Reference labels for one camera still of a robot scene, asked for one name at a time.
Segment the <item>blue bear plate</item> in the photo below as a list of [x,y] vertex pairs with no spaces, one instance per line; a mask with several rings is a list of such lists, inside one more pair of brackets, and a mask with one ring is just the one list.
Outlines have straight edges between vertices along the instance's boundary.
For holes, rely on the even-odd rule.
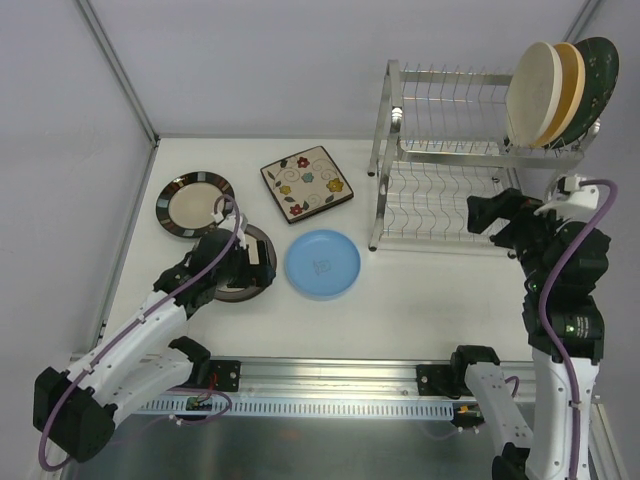
[[298,293],[314,300],[332,300],[356,283],[361,257],[355,243],[343,233],[318,229],[291,243],[284,268]]

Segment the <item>cream bear plate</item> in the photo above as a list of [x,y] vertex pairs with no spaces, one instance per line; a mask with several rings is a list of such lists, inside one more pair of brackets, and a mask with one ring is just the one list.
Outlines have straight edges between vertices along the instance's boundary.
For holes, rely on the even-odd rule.
[[533,43],[521,56],[506,94],[506,131],[514,147],[531,147],[547,130],[562,89],[559,54],[547,42]]

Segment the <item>yellow bear plate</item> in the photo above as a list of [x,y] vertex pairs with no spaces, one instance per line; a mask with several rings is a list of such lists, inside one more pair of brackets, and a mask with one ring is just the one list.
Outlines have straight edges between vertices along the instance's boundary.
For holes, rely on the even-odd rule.
[[545,132],[533,144],[534,147],[551,145],[566,130],[573,120],[586,83],[584,59],[571,43],[561,42],[554,46],[562,66],[562,88],[555,115]]

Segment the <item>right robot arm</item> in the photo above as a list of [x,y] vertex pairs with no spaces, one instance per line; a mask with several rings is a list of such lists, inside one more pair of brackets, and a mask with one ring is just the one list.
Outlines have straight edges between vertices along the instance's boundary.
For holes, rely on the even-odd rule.
[[604,356],[604,318],[592,292],[606,273],[609,237],[597,225],[618,195],[614,183],[584,180],[544,203],[513,188],[467,199],[467,229],[515,252],[526,276],[523,320],[535,371],[529,429],[505,386],[494,349],[459,346],[448,381],[471,394],[494,442],[494,479],[587,479],[591,395]]

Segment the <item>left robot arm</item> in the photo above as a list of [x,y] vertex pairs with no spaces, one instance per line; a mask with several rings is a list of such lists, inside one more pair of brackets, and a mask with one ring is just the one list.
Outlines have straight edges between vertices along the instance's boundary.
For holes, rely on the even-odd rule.
[[214,230],[160,274],[138,310],[111,336],[62,371],[43,370],[34,382],[33,425],[40,431],[38,462],[55,444],[68,460],[84,463],[111,440],[139,407],[173,387],[199,389],[209,380],[211,354],[175,334],[214,300],[233,302],[271,285],[277,257],[268,236]]

